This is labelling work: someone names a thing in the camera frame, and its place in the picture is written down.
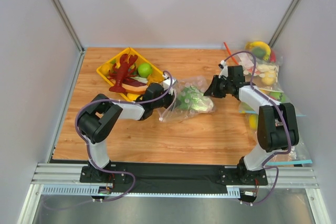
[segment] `metal floor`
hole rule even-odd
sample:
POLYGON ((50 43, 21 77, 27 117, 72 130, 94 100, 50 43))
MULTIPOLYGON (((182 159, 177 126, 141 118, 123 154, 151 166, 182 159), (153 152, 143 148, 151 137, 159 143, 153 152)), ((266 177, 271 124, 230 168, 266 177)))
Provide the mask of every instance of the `metal floor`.
MULTIPOLYGON (((259 199, 268 190, 259 190, 259 199)), ((88 196, 42 196, 48 207, 61 208, 88 196)), ((53 223, 315 223, 305 189, 276 189, 259 206, 240 205, 237 199, 125 197, 113 202, 88 203, 64 211, 50 211, 39 203, 35 224, 53 223)))

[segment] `toy banana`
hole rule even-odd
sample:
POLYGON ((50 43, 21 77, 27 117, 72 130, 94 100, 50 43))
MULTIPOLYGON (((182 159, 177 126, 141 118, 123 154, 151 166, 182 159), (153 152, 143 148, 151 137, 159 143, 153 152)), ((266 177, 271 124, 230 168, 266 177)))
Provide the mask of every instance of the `toy banana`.
POLYGON ((245 46, 246 50, 251 50, 254 47, 260 47, 263 50, 265 50, 266 54, 263 58, 264 61, 268 61, 269 60, 269 56, 271 54, 271 48, 269 47, 269 45, 267 45, 265 42, 262 41, 254 41, 254 42, 248 42, 245 46))

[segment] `cable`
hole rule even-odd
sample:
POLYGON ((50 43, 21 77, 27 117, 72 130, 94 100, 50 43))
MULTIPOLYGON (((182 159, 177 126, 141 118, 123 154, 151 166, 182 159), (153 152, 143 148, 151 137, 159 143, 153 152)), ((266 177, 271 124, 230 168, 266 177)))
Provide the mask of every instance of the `cable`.
POLYGON ((163 71, 163 73, 166 73, 168 74, 168 76, 170 77, 170 85, 168 87, 168 89, 159 97, 157 98, 154 98, 152 100, 148 100, 148 101, 141 101, 141 102, 126 102, 126 101, 117 101, 117 100, 113 100, 113 99, 101 99, 101 100, 96 100, 96 101, 93 101, 93 102, 90 102, 88 104, 86 104, 83 108, 81 108, 81 110, 77 113, 76 115, 76 119, 75 119, 75 129, 76 129, 76 132, 77 134, 85 141, 86 143, 86 146, 87 146, 87 151, 88 151, 88 156, 89 156, 89 161, 90 163, 93 165, 93 167, 97 170, 100 170, 101 172, 104 172, 104 173, 110 173, 110 174, 126 174, 126 175, 129 175, 133 178, 133 182, 132 182, 132 185, 130 186, 130 188, 128 190, 126 190, 124 193, 122 193, 121 195, 118 195, 116 197, 113 197, 113 198, 110 198, 110 199, 104 199, 103 201, 104 202, 108 202, 108 201, 114 201, 114 200, 117 200, 117 199, 120 199, 122 198, 123 196, 125 196, 126 194, 128 194, 134 187, 135 185, 135 176, 132 174, 132 173, 129 173, 129 172, 120 172, 120 171, 110 171, 110 170, 105 170, 105 169, 102 169, 100 168, 95 162, 94 160, 92 159, 92 155, 91 155, 91 151, 90 151, 90 143, 89 141, 86 139, 86 137, 84 137, 82 135, 82 133, 80 132, 79 128, 78 128, 78 121, 79 121, 79 118, 80 116, 83 114, 83 111, 93 105, 93 104, 96 104, 96 103, 101 103, 101 102, 113 102, 113 103, 125 103, 125 104, 145 104, 145 103, 150 103, 150 102, 155 102, 161 98, 163 98, 165 95, 167 95, 170 91, 170 89, 172 88, 173 86, 173 77, 172 75, 168 72, 168 71, 163 71))
POLYGON ((132 182, 132 185, 130 186, 129 189, 127 189, 124 193, 122 193, 121 195, 118 195, 118 196, 115 196, 113 198, 110 198, 110 199, 102 199, 102 200, 87 200, 87 201, 83 201, 83 202, 80 202, 76 205, 72 205, 72 206, 69 206, 69 207, 62 207, 62 208, 51 208, 51 207, 48 207, 46 204, 45 204, 45 201, 48 199, 45 199, 42 201, 42 205, 48 209, 48 210, 53 210, 53 211, 63 211, 63 210, 67 210, 67 209, 71 209, 71 208, 74 208, 74 207, 78 207, 78 206, 81 206, 81 205, 84 205, 86 203, 90 203, 90 202, 109 202, 109 201, 114 201, 114 200, 117 200, 117 199, 120 199, 122 197, 124 197, 126 194, 128 194, 134 187, 135 185, 135 176, 134 174, 132 173, 129 173, 129 172, 120 172, 120 171, 115 171, 115 170, 105 170, 105 169, 102 169, 100 168, 95 162, 94 160, 92 159, 92 155, 91 155, 91 151, 90 151, 90 144, 89 144, 89 141, 83 136, 83 134, 80 132, 79 128, 78 128, 78 121, 79 121, 79 118, 80 116, 83 114, 83 111, 93 105, 93 104, 96 104, 96 103, 101 103, 101 102, 113 102, 113 103, 124 103, 124 104, 146 104, 146 103, 150 103, 150 102, 155 102, 161 98, 163 98, 165 95, 167 95, 170 91, 170 89, 172 88, 173 86, 173 76, 171 75, 171 73, 167 70, 164 70, 163 73, 167 74, 170 78, 170 85, 168 87, 168 89, 159 97, 157 98, 154 98, 152 100, 148 100, 148 101, 141 101, 141 102, 127 102, 127 101, 120 101, 120 100, 113 100, 113 99, 100 99, 100 100, 95 100, 95 101, 92 101, 88 104, 86 104, 83 108, 81 108, 79 110, 79 112, 77 113, 76 115, 76 118, 75 118, 75 129, 76 129, 76 132, 77 134, 85 141, 86 143, 86 147, 87 147, 87 152, 88 152, 88 156, 89 156, 89 161, 90 163, 93 165, 93 167, 97 170, 100 170, 104 173, 109 173, 109 174, 125 174, 125 175, 129 175, 133 178, 133 182, 132 182))
POLYGON ((287 127, 287 125, 285 123, 285 118, 283 117, 282 112, 278 108, 277 104, 272 99, 270 99, 269 96, 265 95, 264 93, 262 93, 261 91, 259 91, 258 89, 256 89, 256 86, 253 85, 253 77, 254 77, 254 73, 256 71, 256 67, 257 67, 257 58, 256 58, 256 56, 252 52, 250 52, 250 51, 243 50, 243 51, 235 52, 234 54, 232 54, 229 57, 227 57, 224 61, 227 61, 232 56, 240 54, 240 53, 243 53, 243 52, 246 53, 246 54, 250 54, 253 57, 253 60, 254 60, 252 76, 251 76, 251 79, 250 79, 250 86, 251 86, 251 88, 252 88, 253 91, 255 91, 258 95, 260 95, 261 97, 263 97, 269 103, 271 103, 275 107, 275 109, 277 110, 277 112, 279 114, 279 117, 280 117, 280 119, 281 119, 281 121, 283 123, 283 126, 284 126, 283 129, 285 130, 285 134, 286 134, 286 138, 287 138, 287 144, 288 144, 288 149, 285 152, 274 152, 267 159, 265 159, 262 162, 262 164, 261 164, 261 166, 263 167, 263 169, 273 169, 273 168, 275 168, 277 170, 277 173, 276 173, 276 177, 274 179, 273 186, 272 186, 271 190, 269 191, 269 193, 266 195, 266 197, 264 199, 256 202, 256 203, 253 203, 253 205, 258 205, 258 204, 264 202, 266 199, 268 199, 268 197, 272 194, 272 192, 274 191, 275 185, 276 185, 276 183, 278 181, 278 177, 279 177, 279 168, 277 166, 268 166, 268 167, 265 167, 265 165, 267 164, 268 161, 270 161, 276 155, 285 155, 285 154, 290 153, 291 149, 292 149, 292 143, 291 143, 291 140, 290 140, 288 127, 287 127))

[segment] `wooden tabletop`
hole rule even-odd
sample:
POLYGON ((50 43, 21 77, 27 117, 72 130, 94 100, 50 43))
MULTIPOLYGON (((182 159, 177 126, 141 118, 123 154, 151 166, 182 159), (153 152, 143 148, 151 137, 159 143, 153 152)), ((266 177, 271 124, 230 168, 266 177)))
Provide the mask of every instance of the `wooden tabletop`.
MULTIPOLYGON (((88 155, 84 141, 76 134, 74 120, 82 106, 98 93, 119 99, 96 73, 98 66, 124 48, 88 48, 70 106, 54 152, 54 159, 82 159, 88 155)), ((139 54, 177 79, 203 75, 210 84, 219 74, 224 50, 144 49, 139 54)), ((238 113, 239 101, 231 96, 213 99, 216 111, 185 121, 159 122, 156 112, 145 121, 119 120, 107 139, 112 161, 183 164, 235 165, 256 145, 247 132, 247 122, 238 113)))

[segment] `orange item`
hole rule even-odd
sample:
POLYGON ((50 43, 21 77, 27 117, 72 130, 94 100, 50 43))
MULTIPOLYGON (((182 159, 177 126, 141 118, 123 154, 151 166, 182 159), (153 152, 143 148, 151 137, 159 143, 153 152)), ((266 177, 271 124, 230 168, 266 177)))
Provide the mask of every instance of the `orange item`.
MULTIPOLYGON (((226 42, 224 42, 224 46, 225 46, 227 52, 229 53, 229 55, 231 55, 232 53, 231 53, 231 51, 230 51, 230 49, 229 49, 229 46, 227 45, 226 42)), ((239 63, 237 62, 237 60, 235 59, 235 57, 231 57, 231 59, 233 60, 233 62, 234 62, 235 64, 239 65, 239 63)))
POLYGON ((147 77, 147 80, 148 80, 148 82, 147 82, 147 85, 149 86, 149 84, 151 84, 151 83, 154 83, 154 82, 156 82, 156 83, 161 83, 161 82, 163 82, 164 81, 164 78, 163 78, 163 76, 161 76, 161 77, 159 77, 159 78, 155 78, 155 77, 153 77, 151 74, 147 77))

